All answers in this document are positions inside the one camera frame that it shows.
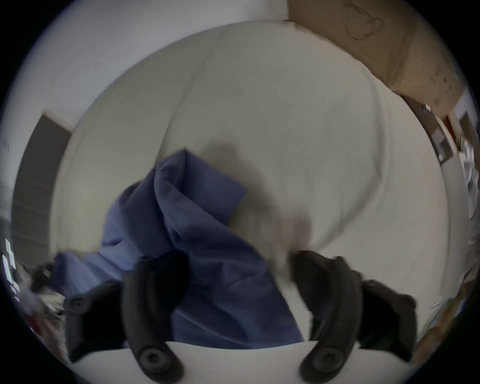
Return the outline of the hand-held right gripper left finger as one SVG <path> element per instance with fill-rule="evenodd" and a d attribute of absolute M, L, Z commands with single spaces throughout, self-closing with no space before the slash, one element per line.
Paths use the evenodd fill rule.
<path fill-rule="evenodd" d="M 168 347 L 171 315 L 189 285 L 189 260 L 183 252 L 142 259 L 123 280 L 108 280 L 63 303 L 65 341 L 71 363 L 128 343 L 136 363 L 151 380 L 176 384 L 181 361 Z"/>

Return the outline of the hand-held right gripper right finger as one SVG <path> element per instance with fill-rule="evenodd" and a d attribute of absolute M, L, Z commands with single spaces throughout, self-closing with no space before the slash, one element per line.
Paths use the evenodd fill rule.
<path fill-rule="evenodd" d="M 412 296 L 364 279 L 340 256 L 329 259 L 312 250 L 291 256 L 291 276 L 312 315 L 309 339 L 316 342 L 299 366 L 304 381 L 334 379 L 356 343 L 411 362 L 417 340 Z"/>

